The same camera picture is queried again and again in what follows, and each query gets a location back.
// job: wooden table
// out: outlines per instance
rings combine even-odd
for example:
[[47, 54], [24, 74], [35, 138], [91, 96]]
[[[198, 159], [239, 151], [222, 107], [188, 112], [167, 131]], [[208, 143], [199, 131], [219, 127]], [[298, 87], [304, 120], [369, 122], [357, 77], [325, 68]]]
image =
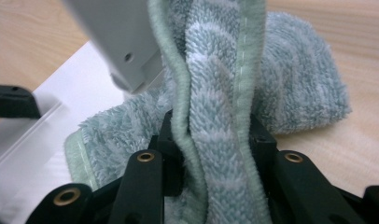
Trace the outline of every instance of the wooden table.
[[[268, 9], [308, 20], [330, 43], [353, 109], [329, 127], [276, 136], [279, 148], [361, 195], [379, 184], [379, 0], [271, 0]], [[0, 0], [0, 84], [34, 90], [87, 40], [57, 0]]]

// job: black clamp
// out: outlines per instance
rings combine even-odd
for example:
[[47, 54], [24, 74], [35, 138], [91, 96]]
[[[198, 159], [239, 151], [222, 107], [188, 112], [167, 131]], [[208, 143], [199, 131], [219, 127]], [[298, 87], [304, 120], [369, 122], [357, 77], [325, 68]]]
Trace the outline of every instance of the black clamp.
[[28, 90], [0, 86], [0, 118], [41, 118], [35, 97]]
[[[131, 156], [122, 178], [95, 192], [82, 184], [59, 187], [27, 223], [163, 223], [163, 198], [181, 193], [184, 176], [171, 117], [172, 111], [147, 150]], [[273, 223], [379, 223], [379, 186], [368, 187], [360, 199], [335, 188], [305, 155], [277, 150], [254, 117], [249, 135]]]

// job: hole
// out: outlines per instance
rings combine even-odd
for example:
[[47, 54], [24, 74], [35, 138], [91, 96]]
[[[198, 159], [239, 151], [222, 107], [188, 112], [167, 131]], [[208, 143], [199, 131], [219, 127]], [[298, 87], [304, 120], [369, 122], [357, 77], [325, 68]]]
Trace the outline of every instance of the hole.
[[141, 215], [138, 213], [130, 213], [125, 218], [125, 224], [138, 224], [140, 223]]
[[53, 203], [58, 206], [65, 206], [75, 202], [79, 195], [81, 195], [81, 191], [78, 188], [65, 189], [55, 196]]
[[145, 152], [137, 156], [138, 161], [146, 162], [154, 160], [155, 156], [152, 153]]
[[74, 193], [73, 192], [66, 192], [64, 193], [62, 196], [61, 196], [61, 200], [62, 201], [68, 201], [70, 200], [71, 198], [74, 197]]
[[133, 55], [131, 53], [128, 53], [125, 55], [125, 62], [130, 63], [133, 60]]
[[303, 162], [303, 158], [300, 155], [295, 154], [295, 153], [291, 153], [291, 152], [286, 153], [285, 158], [286, 158], [286, 160], [292, 161], [292, 162], [297, 162], [297, 163]]
[[349, 221], [335, 214], [330, 215], [329, 219], [334, 224], [350, 224]]

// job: towel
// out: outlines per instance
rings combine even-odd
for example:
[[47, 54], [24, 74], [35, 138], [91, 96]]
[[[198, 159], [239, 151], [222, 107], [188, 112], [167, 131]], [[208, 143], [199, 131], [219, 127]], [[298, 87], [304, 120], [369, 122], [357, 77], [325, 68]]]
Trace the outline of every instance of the towel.
[[149, 0], [148, 10], [164, 82], [80, 124], [65, 144], [73, 180], [98, 189], [122, 176], [173, 108], [187, 172], [165, 223], [271, 223], [250, 113], [272, 133], [343, 119], [348, 97], [328, 45], [305, 21], [266, 17], [262, 0]]

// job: white device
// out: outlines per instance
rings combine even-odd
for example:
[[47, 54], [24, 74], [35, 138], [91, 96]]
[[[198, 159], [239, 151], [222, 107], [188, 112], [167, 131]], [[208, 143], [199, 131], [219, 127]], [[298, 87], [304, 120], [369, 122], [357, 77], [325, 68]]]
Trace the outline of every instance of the white device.
[[147, 0], [63, 0], [63, 3], [104, 56], [114, 82], [121, 89], [139, 93], [161, 73], [161, 53], [149, 24]]

